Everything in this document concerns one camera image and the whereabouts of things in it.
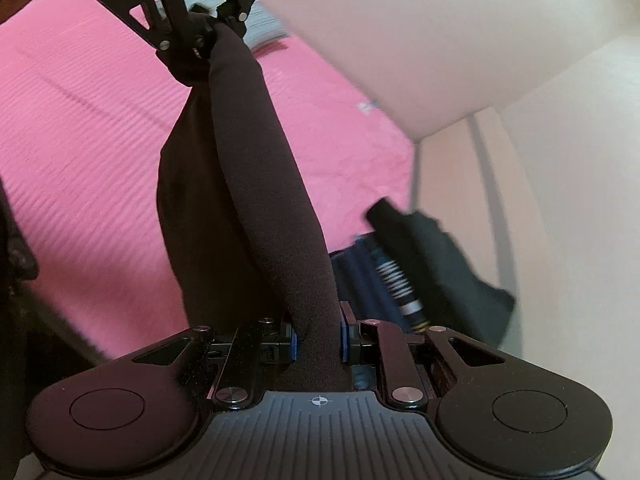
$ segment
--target gray pillow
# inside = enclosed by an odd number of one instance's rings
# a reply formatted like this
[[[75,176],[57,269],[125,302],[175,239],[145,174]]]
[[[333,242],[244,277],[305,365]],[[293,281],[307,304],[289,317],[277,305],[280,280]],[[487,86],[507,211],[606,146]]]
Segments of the gray pillow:
[[[184,0],[187,9],[190,9],[193,4],[201,4],[207,7],[207,9],[211,9],[211,13],[214,16],[216,8],[224,3],[224,1],[225,0]],[[164,17],[162,3],[156,2],[156,5],[160,10],[160,15]],[[272,41],[288,36],[280,21],[259,3],[253,4],[249,17],[244,23],[246,25],[244,42],[251,50],[256,50]]]

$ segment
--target circular pad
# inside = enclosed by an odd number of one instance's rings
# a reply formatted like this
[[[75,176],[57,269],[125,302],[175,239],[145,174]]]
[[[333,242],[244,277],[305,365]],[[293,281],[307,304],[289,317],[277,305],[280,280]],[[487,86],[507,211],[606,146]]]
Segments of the circular pad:
[[[137,420],[145,411],[145,399],[129,390],[105,388],[78,397],[69,413],[88,430],[116,430]]]
[[[114,361],[40,392],[26,429],[41,462],[71,476],[129,476],[196,434],[200,411],[159,365]]]
[[[535,390],[519,390],[494,400],[494,415],[512,430],[545,433],[566,420],[566,407],[553,395]]]

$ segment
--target screw head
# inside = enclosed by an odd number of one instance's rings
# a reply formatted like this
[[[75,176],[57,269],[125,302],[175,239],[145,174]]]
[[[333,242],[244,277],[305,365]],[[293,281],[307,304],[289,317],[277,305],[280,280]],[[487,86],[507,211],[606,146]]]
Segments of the screw head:
[[[413,404],[414,402],[422,400],[424,394],[418,388],[403,386],[402,388],[396,388],[393,390],[391,396],[403,404]]]
[[[236,386],[222,388],[216,393],[216,399],[225,404],[237,404],[238,402],[246,400],[248,396],[246,390]]]

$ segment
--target pink blanket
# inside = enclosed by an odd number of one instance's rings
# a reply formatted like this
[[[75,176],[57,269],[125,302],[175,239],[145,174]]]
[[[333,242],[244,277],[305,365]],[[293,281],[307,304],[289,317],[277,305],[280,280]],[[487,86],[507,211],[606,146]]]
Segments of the pink blanket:
[[[34,290],[111,358],[182,330],[155,192],[188,89],[94,0],[34,0],[0,35],[0,174]],[[390,120],[297,38],[257,55],[328,249],[381,196],[405,207],[412,146]]]

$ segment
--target pink bedsheet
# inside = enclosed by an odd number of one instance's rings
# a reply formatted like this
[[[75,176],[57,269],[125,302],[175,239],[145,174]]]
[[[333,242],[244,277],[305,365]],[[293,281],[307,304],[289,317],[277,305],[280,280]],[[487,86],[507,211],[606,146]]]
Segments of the pink bedsheet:
[[[405,207],[412,146],[390,120],[297,38],[258,58],[328,249],[381,196]],[[112,358],[186,327],[155,192],[187,94],[94,0],[34,0],[0,25],[0,174],[34,290]]]

